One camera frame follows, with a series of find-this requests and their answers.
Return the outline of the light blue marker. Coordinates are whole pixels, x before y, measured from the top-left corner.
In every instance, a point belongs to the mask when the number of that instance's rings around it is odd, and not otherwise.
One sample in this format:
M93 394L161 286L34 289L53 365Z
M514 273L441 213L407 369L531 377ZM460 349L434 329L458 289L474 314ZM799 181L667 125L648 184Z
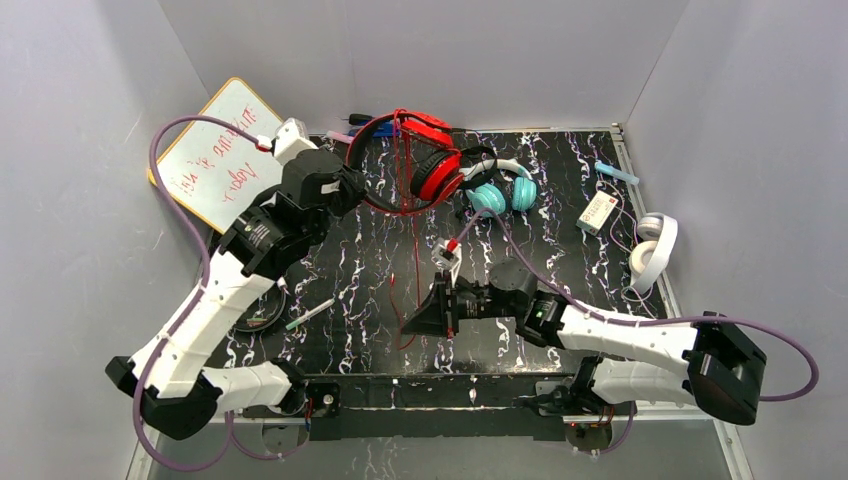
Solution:
M628 185L638 186L640 183L640 178L636 175L620 170L601 161L596 161L594 167L598 173L623 181Z

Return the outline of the white green capped pen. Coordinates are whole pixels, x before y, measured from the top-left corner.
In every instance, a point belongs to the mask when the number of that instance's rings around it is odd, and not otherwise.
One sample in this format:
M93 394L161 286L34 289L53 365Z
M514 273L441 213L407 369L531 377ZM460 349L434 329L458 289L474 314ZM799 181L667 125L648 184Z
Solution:
M311 309L307 310L305 313L303 313L303 314L302 314L302 315L300 315L299 317L297 317L297 318L295 318L295 319L291 320L289 323L287 323L287 324L285 325L285 329L286 329L287 331L292 331L292 330L297 329L300 325L302 325L302 324L306 323L306 322L307 322L308 320L310 320L311 318L313 318L313 317L315 317L316 315L318 315L318 314L320 314L320 313L324 312L325 310L327 310L329 307L331 307L331 306L333 305L333 303L334 303L334 299L333 299L333 298L330 298L330 299L328 299L328 300L325 300L324 302L320 303L319 305L317 305L317 306L315 306L315 307L313 307L313 308L311 308Z

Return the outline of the red headphones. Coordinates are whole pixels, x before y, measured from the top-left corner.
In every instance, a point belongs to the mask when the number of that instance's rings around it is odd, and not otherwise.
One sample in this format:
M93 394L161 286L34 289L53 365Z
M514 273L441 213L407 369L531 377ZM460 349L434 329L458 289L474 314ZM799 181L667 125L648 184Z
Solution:
M399 199L391 202L374 191L365 196L371 209L393 217L414 219L457 192L461 152L453 141L454 128L425 114L398 108L383 115L351 113L347 123L354 132L345 163L364 171L365 153L371 139L387 132L394 142Z

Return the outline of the pink marker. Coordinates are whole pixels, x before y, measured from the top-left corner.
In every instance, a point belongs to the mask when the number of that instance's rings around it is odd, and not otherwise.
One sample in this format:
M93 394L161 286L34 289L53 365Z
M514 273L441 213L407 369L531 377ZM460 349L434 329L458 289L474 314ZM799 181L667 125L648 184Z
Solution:
M347 145L351 144L352 141L353 141L352 136L347 135L347 134L343 134L343 133L340 133L340 132L332 131L332 130L328 130L326 132L325 136L326 136L327 139L330 139L330 140L333 140L333 141L336 141L336 142L341 142L341 143L344 143L344 144L347 144Z

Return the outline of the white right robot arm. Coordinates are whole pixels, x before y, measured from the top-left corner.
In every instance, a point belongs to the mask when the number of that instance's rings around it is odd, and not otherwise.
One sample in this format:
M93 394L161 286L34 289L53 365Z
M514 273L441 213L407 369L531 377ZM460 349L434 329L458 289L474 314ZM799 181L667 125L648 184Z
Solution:
M509 318L516 334L540 348L585 351L572 383L540 395L554 409L596 411L646 401L694 405L727 423L755 423L766 354L736 325L715 316L682 326L651 326L647 318L613 320L543 290L514 258L496 264L481 284L449 270L401 324L404 334L449 338L463 320Z

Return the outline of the white beige headphones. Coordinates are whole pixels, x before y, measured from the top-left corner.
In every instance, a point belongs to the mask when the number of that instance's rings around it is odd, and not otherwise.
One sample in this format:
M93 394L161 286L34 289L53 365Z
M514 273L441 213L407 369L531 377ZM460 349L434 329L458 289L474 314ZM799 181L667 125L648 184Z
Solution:
M665 271L678 237L675 218L660 213L645 214L637 223L640 242L629 256L631 281L629 288L639 296L645 295Z

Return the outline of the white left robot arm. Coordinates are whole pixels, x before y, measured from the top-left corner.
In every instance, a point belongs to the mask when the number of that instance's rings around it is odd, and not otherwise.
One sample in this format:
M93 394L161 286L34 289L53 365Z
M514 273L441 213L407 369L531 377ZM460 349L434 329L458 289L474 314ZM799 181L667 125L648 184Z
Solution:
M366 192L364 174L328 150L308 149L290 160L280 183L258 194L216 251L204 253L198 286L157 336L107 364L110 380L132 396L136 417L184 440L218 414L296 403L304 374L288 361L226 369L207 361L246 310L321 244L333 219L357 208Z

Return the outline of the teal headphones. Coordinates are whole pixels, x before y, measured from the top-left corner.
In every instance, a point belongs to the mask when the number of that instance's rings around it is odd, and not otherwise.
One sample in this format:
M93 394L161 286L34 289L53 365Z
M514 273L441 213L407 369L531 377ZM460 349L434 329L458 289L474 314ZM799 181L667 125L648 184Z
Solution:
M492 218L508 210L528 212L534 206L537 184L517 160L498 158L493 149L482 145L463 149L461 157L468 165L459 169L463 180L458 191L475 213Z

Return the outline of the small white labelled box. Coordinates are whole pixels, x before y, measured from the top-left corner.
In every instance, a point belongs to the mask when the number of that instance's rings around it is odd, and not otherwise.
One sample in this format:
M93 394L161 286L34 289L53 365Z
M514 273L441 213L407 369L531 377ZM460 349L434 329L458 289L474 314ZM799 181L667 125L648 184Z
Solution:
M618 206L617 198L603 191L597 191L578 216L576 226L585 233L596 236Z

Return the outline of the yellow framed whiteboard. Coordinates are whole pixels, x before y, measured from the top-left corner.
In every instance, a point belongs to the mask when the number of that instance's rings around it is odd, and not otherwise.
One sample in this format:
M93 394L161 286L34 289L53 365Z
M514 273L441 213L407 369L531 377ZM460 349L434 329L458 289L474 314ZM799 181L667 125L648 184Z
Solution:
M242 79L230 78L200 111L253 135L271 137L282 119ZM159 172L174 200L223 233L261 191L277 184L282 167L238 133L191 122L159 155Z

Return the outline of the black and white headphones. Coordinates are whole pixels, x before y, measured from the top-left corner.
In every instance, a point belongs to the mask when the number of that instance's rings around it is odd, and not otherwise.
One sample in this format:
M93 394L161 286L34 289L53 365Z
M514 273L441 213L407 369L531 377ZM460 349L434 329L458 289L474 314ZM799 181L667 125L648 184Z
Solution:
M232 329L239 333L256 333L273 326L283 315L288 299L287 282L280 278L273 287L247 308Z

